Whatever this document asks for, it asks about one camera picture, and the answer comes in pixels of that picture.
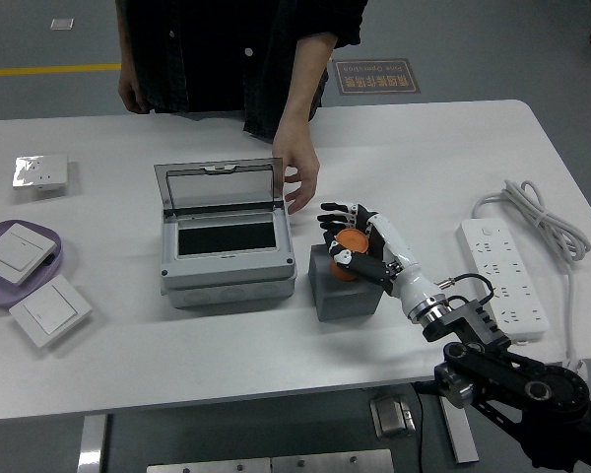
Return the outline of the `person's left hand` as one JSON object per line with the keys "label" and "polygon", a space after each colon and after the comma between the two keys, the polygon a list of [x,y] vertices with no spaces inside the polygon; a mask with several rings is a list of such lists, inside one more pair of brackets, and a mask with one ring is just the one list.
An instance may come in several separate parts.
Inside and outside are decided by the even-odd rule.
{"label": "person's left hand", "polygon": [[312,144],[308,122],[282,120],[273,141],[273,155],[282,160],[284,183],[294,184],[285,201],[290,215],[302,210],[314,197],[320,163]]}

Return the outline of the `person's right hand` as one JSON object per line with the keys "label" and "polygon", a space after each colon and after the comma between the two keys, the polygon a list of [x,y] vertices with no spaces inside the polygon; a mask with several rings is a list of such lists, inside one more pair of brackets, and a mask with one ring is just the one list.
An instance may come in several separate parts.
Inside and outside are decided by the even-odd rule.
{"label": "person's right hand", "polygon": [[138,80],[134,76],[124,74],[120,76],[118,93],[128,111],[136,114],[151,112],[151,104],[144,98]]}

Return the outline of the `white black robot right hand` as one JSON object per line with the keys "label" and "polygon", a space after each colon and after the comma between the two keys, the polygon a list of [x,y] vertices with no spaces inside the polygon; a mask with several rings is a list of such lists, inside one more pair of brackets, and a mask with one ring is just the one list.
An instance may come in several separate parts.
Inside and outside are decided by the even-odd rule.
{"label": "white black robot right hand", "polygon": [[[325,212],[317,217],[324,231],[325,244],[332,260],[342,270],[380,286],[401,301],[404,313],[412,318],[418,307],[430,298],[441,297],[439,287],[423,275],[422,268],[394,225],[382,214],[361,204],[326,202]],[[339,232],[357,230],[365,234],[365,253],[349,249],[339,242]]]}

